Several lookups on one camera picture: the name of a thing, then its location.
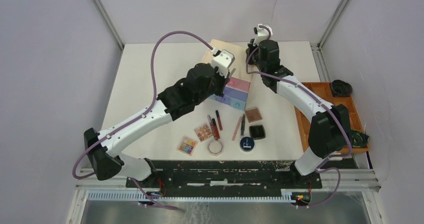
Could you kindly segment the pink makeup pencil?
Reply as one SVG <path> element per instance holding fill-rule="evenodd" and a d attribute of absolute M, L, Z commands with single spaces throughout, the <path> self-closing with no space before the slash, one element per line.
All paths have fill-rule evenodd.
<path fill-rule="evenodd" d="M 237 133 L 238 133 L 238 131 L 239 131 L 239 129 L 240 129 L 240 125 L 241 125 L 241 122 L 242 122 L 242 120 L 243 120 L 243 117 L 241 116 L 240 118 L 239 118 L 239 120 L 238 120 L 238 122 L 237 122 L 237 125 L 236 125 L 236 128 L 235 128 L 235 131 L 234 131 L 234 133 L 233 133 L 233 136 L 232 136 L 232 141 L 235 141 L 235 139 L 236 139 L 236 137 L 237 137 Z"/>

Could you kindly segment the pastel wooden drawer chest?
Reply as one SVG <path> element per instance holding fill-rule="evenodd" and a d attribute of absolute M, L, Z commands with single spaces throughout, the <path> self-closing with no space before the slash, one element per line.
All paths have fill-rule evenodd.
<path fill-rule="evenodd" d="M 248 102 L 252 82 L 252 75 L 246 73 L 246 48 L 216 39 L 211 40 L 210 45 L 232 53 L 235 56 L 235 61 L 230 69 L 236 68 L 236 71 L 225 86 L 223 96 L 211 95 L 209 98 L 243 111 Z"/>

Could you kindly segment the black makeup pen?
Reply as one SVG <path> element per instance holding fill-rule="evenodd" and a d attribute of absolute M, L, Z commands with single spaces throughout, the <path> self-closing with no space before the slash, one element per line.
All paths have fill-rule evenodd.
<path fill-rule="evenodd" d="M 244 132 L 244 131 L 245 131 L 245 124 L 246 124 L 246 123 L 245 123 L 245 122 L 246 122 L 245 120 L 246 120 L 246 115 L 245 115 L 245 114 L 243 114 L 243 115 L 242 115 L 242 117 L 241 117 L 241 123 L 240 123 L 240 124 L 241 124 L 241 126 L 240 126 L 240 131 L 241 131 L 241 132 L 240 132 L 240 133 L 241 133 L 241 134 L 240 134 L 240 137 L 244 137 L 244 135 L 245 135 L 245 134 L 244 134 L 244 133 L 245 133 L 245 132 Z"/>

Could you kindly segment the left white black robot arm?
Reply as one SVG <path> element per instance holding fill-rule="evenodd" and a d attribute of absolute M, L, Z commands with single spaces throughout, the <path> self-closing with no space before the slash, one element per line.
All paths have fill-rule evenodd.
<path fill-rule="evenodd" d="M 157 173 L 146 158 L 122 151 L 150 131 L 192 112 L 211 95 L 223 95 L 230 78 L 230 65 L 212 61 L 189 69 L 187 76 L 158 94 L 152 107 L 107 130 L 90 128 L 84 133 L 87 156 L 98 180 L 117 175 L 132 177 L 145 187 L 156 184 Z"/>

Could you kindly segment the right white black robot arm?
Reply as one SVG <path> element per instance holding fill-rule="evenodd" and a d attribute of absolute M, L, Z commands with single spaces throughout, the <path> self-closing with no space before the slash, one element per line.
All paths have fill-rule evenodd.
<path fill-rule="evenodd" d="M 351 148 L 350 116 L 346 106 L 335 105 L 313 93 L 285 66 L 281 65 L 279 45 L 274 40 L 255 42 L 246 50 L 248 65 L 256 67 L 263 84 L 290 101 L 310 122 L 308 148 L 290 167 L 289 182 L 301 188 L 309 174 L 345 147 Z"/>

